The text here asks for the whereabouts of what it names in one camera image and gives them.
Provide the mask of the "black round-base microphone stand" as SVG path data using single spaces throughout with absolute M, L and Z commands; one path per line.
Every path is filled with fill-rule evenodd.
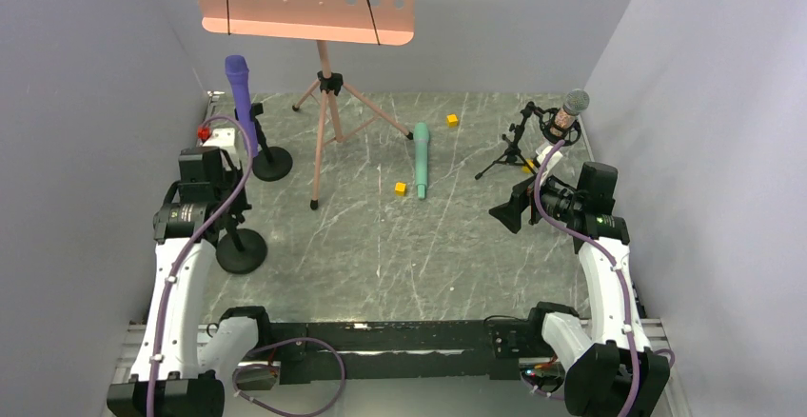
M 274 182 L 286 177 L 293 166 L 291 154 L 284 148 L 270 146 L 258 117 L 264 112 L 261 103 L 252 103 L 250 117 L 256 132 L 259 151 L 253 159 L 252 172 L 260 180 Z

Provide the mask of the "black clip stand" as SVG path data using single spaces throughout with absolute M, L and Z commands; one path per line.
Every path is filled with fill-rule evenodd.
M 216 259 L 219 266 L 230 274 L 249 274 L 259 268 L 268 254 L 264 237 L 249 228 L 238 228 L 236 217 L 228 217 L 226 233 L 219 239 Z

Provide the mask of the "purple microphone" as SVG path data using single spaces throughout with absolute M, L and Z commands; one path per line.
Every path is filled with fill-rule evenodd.
M 251 94 L 248 85 L 249 69 L 243 55 L 229 55 L 225 60 L 226 78 L 229 81 L 235 103 L 237 118 L 246 131 L 249 150 L 253 156 L 259 153 L 255 124 L 251 115 Z

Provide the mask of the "teal green microphone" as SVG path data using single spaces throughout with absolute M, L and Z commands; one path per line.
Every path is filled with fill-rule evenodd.
M 415 144 L 415 186 L 418 198 L 424 200 L 428 188 L 428 151 L 430 142 L 430 131 L 425 122 L 416 124 L 413 131 L 413 141 Z

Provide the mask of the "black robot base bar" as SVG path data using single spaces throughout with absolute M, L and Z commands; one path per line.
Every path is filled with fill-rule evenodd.
M 515 317 L 269 326 L 244 364 L 271 365 L 282 385 L 314 381 L 477 377 L 517 380 L 553 351 Z

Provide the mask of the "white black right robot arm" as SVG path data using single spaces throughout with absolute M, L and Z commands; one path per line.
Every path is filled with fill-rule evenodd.
M 629 268 L 626 221 L 613 213 L 616 168 L 583 164 L 578 183 L 555 176 L 526 179 L 489 214 L 510 232 L 546 220 L 573 238 L 590 297 L 583 323 L 571 307 L 540 302 L 526 321 L 528 338 L 553 350 L 564 376 L 563 399 L 574 416 L 649 416 L 670 377 L 668 360 L 645 334 Z

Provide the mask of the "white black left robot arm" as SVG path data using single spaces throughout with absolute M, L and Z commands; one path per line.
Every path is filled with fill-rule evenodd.
M 227 309 L 200 343 L 210 269 L 248 274 L 268 249 L 260 233 L 242 226 L 251 208 L 248 171 L 235 149 L 184 149 L 178 164 L 180 176 L 153 217 L 156 276 L 146 331 L 128 377 L 108 389 L 115 416 L 221 416 L 235 369 L 269 340 L 266 311 L 249 306 Z

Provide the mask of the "pink music stand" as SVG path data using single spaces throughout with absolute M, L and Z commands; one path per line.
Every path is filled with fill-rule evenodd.
M 315 178 L 310 200 L 320 200 L 325 126 L 332 125 L 334 141 L 348 137 L 341 126 L 337 97 L 347 91 L 407 139 L 414 133 L 362 95 L 331 67 L 330 42 L 399 47 L 415 32 L 414 0 L 197 0 L 203 28 L 212 33 L 312 40 L 321 69 L 306 96 L 319 99 L 320 113 L 315 148 Z

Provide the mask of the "yellow cube under tripod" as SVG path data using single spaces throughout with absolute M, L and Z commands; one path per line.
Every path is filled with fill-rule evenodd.
M 535 173 L 535 165 L 532 160 L 528 160 L 525 164 L 522 165 L 522 171 L 525 173 Z

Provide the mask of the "yellow cube at back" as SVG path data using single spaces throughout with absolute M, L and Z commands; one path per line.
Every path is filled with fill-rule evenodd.
M 456 127 L 459 125 L 459 117 L 456 114 L 449 114 L 446 116 L 446 124 L 450 127 Z

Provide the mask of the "aluminium table edge rail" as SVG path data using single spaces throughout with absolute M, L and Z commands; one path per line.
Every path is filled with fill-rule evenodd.
M 206 120 L 208 120 L 211 116 L 214 115 L 216 105 L 223 94 L 224 92 L 220 90 L 210 90 L 207 92 L 207 103 L 205 109 L 202 112 L 200 121 L 197 123 L 196 128 L 194 129 L 194 136 L 196 137 L 196 141 L 198 143 L 201 143 L 201 139 L 198 137 L 198 128 L 201 127 Z

